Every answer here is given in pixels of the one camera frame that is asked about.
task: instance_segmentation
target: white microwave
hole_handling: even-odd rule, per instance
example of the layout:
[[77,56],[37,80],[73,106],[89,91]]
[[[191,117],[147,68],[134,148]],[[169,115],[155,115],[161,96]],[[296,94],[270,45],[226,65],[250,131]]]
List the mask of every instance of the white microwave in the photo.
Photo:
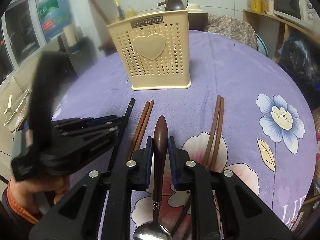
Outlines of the white microwave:
[[273,13],[310,30],[318,17],[309,0],[274,0]]

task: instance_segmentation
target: brown wooden handle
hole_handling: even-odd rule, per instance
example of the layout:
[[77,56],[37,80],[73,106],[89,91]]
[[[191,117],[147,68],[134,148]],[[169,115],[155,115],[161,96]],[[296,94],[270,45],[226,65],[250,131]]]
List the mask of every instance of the brown wooden handle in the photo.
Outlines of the brown wooden handle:
[[154,185],[153,196],[154,202],[162,200],[162,182],[164,173],[165,158],[168,149],[168,127],[163,115],[161,115],[156,124],[153,135],[153,158],[154,158]]

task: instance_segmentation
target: orange sleeve cuff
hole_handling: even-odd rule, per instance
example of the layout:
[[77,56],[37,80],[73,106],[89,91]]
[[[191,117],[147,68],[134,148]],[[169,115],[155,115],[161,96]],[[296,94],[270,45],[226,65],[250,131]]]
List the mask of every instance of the orange sleeve cuff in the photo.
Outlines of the orange sleeve cuff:
[[12,210],[16,212],[19,216],[23,217],[25,220],[29,221],[32,224],[38,223],[38,219],[36,219],[33,215],[31,215],[27,210],[25,210],[15,201],[10,191],[10,182],[7,188],[7,199]]

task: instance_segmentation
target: floral tablecloth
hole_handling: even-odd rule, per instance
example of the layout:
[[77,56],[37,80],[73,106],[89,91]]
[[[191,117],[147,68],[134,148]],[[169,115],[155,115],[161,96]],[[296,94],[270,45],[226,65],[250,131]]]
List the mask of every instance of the floral tablecloth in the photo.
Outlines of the floral tablecloth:
[[[119,150],[120,158],[125,158],[144,104],[154,99],[141,147],[164,115],[177,147],[201,162],[216,97],[221,95],[225,113],[215,171],[232,170],[290,225],[308,192],[316,162],[313,118],[298,87],[278,65],[252,48],[197,31],[190,31],[190,74],[191,87],[186,90],[132,91],[116,53],[101,58],[73,84],[54,118],[121,116],[130,98],[135,98]],[[71,184],[92,169],[106,171],[109,158],[110,152],[74,174]],[[160,222],[169,230],[190,194],[176,192],[171,182],[167,158]],[[152,188],[151,184],[147,192],[132,193],[131,233],[152,220]],[[174,239],[181,239],[190,219],[190,215],[185,218]]]

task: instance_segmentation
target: trash bag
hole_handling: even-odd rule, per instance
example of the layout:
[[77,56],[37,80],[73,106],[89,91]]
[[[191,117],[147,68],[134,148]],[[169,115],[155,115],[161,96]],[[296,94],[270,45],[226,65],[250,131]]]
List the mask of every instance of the trash bag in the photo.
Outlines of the trash bag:
[[320,48],[304,37],[284,43],[278,65],[301,90],[311,111],[320,106]]

